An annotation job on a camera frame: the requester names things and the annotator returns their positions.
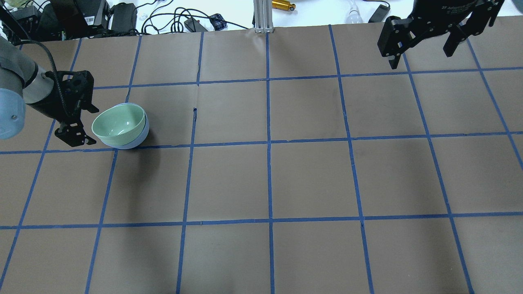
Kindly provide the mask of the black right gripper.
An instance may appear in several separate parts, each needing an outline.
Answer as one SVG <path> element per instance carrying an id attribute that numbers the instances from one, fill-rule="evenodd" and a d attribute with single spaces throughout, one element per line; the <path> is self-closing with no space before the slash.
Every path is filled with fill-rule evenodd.
<path id="1" fill-rule="evenodd" d="M 391 69 L 397 69 L 400 56 L 416 45 L 416 37 L 432 38 L 450 31 L 443 52 L 451 57 L 469 36 L 493 26 L 503 4 L 503 0 L 415 0 L 407 18 L 385 19 L 377 42 L 379 52 Z M 459 24 L 467 16 L 466 23 Z"/>

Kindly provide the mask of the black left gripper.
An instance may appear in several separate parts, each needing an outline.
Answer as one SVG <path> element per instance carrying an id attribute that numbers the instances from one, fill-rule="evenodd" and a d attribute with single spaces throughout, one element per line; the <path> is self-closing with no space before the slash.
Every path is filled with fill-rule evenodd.
<path id="1" fill-rule="evenodd" d="M 44 103 L 44 115 L 60 122 L 55 136 L 70 147 L 95 145 L 97 141 L 86 134 L 80 121 L 82 111 L 92 114 L 100 111 L 92 101 L 92 73 L 86 70 L 58 71 L 57 77 L 56 85 Z"/>

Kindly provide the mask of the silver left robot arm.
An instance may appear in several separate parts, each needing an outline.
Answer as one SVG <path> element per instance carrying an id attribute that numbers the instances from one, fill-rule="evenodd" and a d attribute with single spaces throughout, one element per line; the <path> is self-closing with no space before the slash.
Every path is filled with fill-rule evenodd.
<path id="1" fill-rule="evenodd" d="M 59 127 L 55 136 L 71 147 L 94 145 L 86 134 L 81 113 L 99 112 L 93 105 L 94 78 L 88 71 L 58 71 L 50 50 L 42 43 L 22 40 L 20 44 L 42 48 L 51 69 L 46 70 L 17 45 L 1 39 L 0 120 L 1 139 L 11 139 L 25 126 L 26 107 L 54 119 Z"/>

